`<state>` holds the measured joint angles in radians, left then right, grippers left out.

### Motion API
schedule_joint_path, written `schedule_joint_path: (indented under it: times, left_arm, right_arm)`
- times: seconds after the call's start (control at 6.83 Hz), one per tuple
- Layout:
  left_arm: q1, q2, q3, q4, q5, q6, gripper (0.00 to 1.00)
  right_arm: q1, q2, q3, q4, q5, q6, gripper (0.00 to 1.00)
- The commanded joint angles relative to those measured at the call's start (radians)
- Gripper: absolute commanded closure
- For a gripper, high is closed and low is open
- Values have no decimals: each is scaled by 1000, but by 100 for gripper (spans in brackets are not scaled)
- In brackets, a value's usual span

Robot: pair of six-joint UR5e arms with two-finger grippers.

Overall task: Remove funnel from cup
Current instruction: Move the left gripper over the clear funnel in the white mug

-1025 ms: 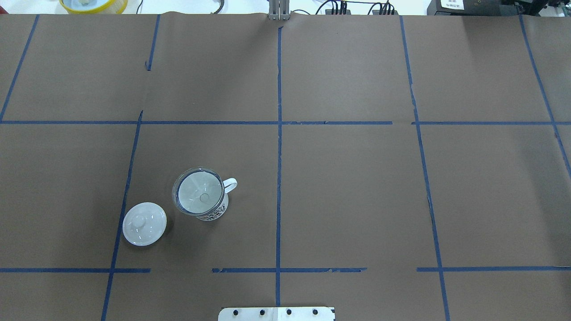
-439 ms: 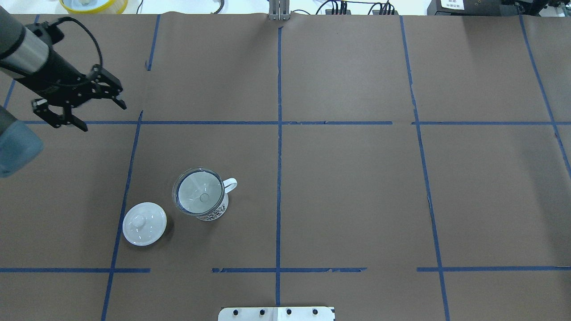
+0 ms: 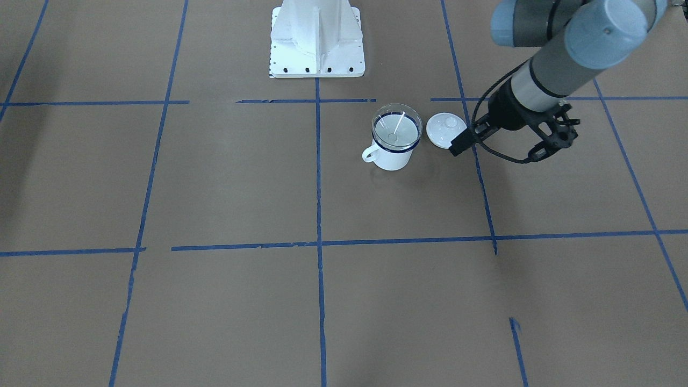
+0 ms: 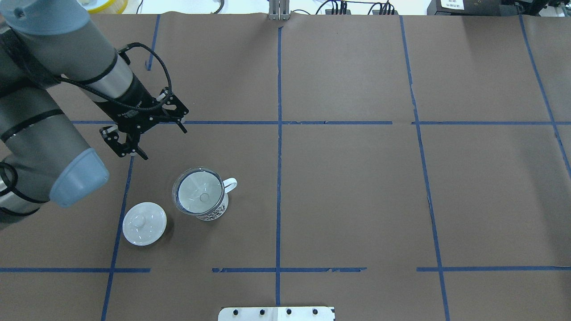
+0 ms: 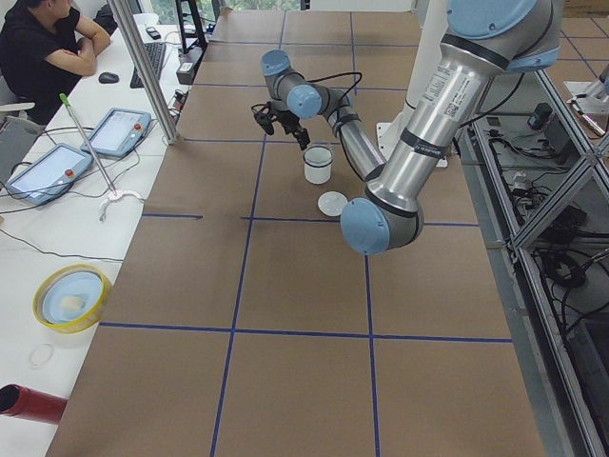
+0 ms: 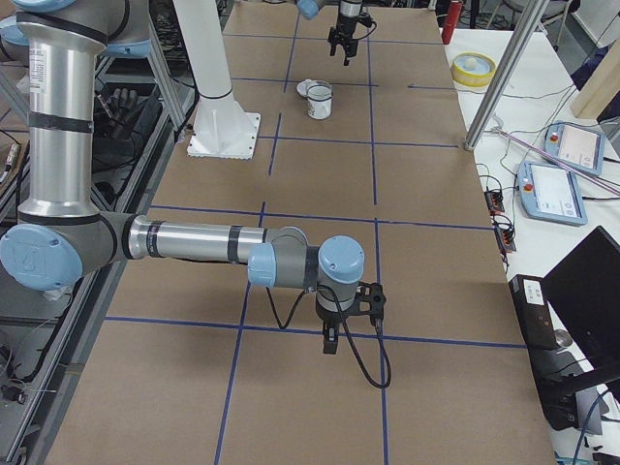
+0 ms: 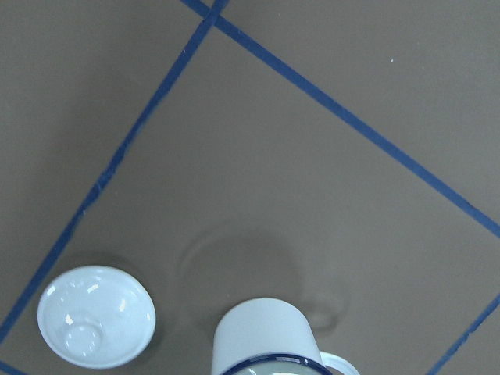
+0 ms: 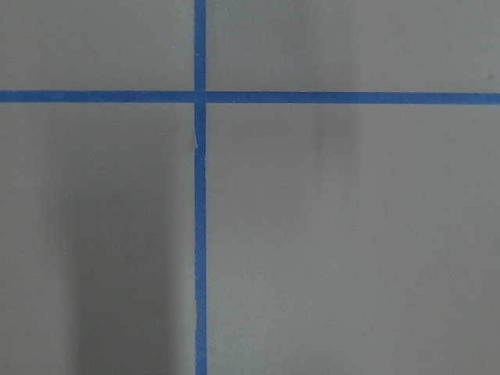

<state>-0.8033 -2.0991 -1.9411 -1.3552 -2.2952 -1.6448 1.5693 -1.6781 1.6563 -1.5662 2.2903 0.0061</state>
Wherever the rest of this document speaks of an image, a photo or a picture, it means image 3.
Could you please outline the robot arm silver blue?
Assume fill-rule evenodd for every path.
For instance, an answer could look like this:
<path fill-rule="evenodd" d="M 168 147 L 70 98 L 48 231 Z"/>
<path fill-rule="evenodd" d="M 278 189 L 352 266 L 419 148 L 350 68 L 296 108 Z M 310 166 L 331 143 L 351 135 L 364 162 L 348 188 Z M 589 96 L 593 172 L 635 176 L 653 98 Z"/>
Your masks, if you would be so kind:
<path fill-rule="evenodd" d="M 518 164 L 540 162 L 577 138 L 566 98 L 640 47 L 663 18 L 667 1 L 501 1 L 490 22 L 498 46 L 536 47 L 530 59 L 482 96 L 488 110 L 451 142 L 458 156 L 474 145 Z M 485 144 L 500 130 L 530 129 L 540 138 L 524 159 Z"/>

